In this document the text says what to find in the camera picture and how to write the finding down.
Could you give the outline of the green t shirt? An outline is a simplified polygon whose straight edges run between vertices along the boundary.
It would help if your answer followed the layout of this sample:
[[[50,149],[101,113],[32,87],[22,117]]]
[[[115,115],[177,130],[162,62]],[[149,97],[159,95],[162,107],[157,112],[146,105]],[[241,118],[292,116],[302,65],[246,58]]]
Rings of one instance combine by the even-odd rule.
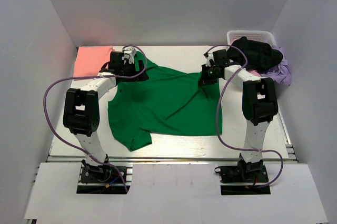
[[[129,151],[152,143],[151,133],[177,136],[213,136],[222,132],[215,114],[219,84],[199,86],[201,73],[184,73],[147,62],[144,82],[121,82],[108,102],[113,137]]]

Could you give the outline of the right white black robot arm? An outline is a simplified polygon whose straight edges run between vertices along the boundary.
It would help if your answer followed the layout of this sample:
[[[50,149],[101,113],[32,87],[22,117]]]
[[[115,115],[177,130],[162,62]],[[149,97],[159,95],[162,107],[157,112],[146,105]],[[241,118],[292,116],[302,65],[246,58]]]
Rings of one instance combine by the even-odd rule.
[[[242,112],[246,119],[244,147],[240,153],[238,176],[244,181],[252,180],[256,174],[255,167],[262,166],[262,149],[265,134],[270,122],[277,115],[277,104],[274,81],[260,77],[231,62],[224,49],[212,54],[204,54],[206,63],[202,65],[199,86],[216,84],[218,79],[235,84],[242,91]]]

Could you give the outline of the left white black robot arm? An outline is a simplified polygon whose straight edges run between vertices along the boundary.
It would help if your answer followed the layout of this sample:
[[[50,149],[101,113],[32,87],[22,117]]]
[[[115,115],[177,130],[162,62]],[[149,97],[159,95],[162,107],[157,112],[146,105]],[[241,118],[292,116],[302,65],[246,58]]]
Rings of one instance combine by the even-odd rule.
[[[110,61],[93,80],[81,88],[66,92],[63,125],[75,135],[86,155],[86,163],[95,166],[93,175],[107,181],[111,168],[101,146],[97,129],[100,123],[99,100],[121,82],[143,82],[149,79],[146,59],[140,59],[134,47],[111,52]]]

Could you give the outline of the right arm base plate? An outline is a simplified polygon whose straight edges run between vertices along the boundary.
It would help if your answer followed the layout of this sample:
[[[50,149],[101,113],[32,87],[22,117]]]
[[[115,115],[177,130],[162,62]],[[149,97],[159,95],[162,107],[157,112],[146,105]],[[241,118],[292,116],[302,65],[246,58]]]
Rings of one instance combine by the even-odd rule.
[[[255,171],[243,171],[239,166],[218,166],[214,168],[214,172],[221,177],[221,182],[225,184],[232,183],[254,183],[269,182],[266,167],[263,165],[262,169]]]

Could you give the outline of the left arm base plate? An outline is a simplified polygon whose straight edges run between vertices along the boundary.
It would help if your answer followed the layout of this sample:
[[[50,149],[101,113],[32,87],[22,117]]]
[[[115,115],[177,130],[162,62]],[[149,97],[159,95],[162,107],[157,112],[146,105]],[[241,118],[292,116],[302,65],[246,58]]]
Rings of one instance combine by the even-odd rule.
[[[117,169],[119,172],[109,166],[109,165],[98,165],[93,166],[88,164],[85,159],[82,160],[82,172],[81,179],[82,183],[93,184],[93,183],[123,183],[122,178],[126,182],[127,167],[119,166]]]

